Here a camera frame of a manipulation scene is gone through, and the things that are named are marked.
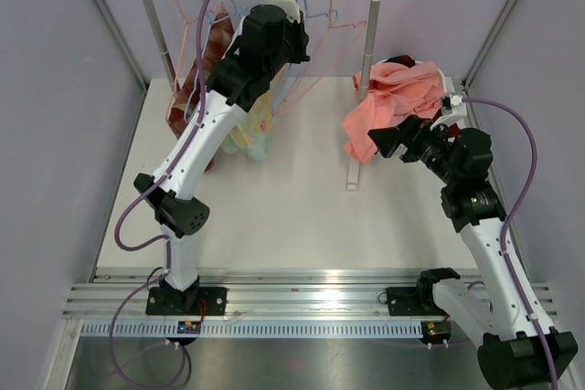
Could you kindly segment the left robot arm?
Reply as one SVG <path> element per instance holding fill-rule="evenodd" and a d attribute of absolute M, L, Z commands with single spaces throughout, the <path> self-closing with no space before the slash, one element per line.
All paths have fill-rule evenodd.
<path fill-rule="evenodd" d="M 266 93 L 287 64 L 309 61 L 303 12 L 294 1 L 254 6 L 241 20 L 223 58 L 208 75 L 193 118 L 153 174 L 138 174 L 134 186 L 154 210 L 170 245 L 170 267 L 155 302 L 178 314 L 198 302 L 198 232 L 210 209 L 195 197 L 197 184 L 229 132 Z"/>

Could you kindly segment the salmon pink skirt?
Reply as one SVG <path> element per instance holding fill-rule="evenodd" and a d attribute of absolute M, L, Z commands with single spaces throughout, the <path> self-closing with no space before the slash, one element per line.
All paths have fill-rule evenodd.
<path fill-rule="evenodd" d="M 346 152 L 369 163 L 377 150 L 369 131 L 395 127 L 410 115 L 433 118 L 444 93 L 441 71 L 431 61 L 411 68 L 394 62 L 374 65 L 366 97 L 342 121 Z"/>

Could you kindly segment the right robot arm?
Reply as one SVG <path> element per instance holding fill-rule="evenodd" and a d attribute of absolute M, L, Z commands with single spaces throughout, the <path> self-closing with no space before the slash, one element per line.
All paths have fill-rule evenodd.
<path fill-rule="evenodd" d="M 490 136 L 475 128 L 450 130 L 416 115 L 368 136 L 383 157 L 404 147 L 403 163 L 420 162 L 443 182 L 443 212 L 471 252 L 490 299 L 477 299 L 453 269 L 431 269 L 417 281 L 417 307 L 442 310 L 455 320 L 491 388 L 558 388 L 578 345 L 571 332 L 555 327 L 518 259 L 508 233 L 511 216 L 488 181 Z"/>

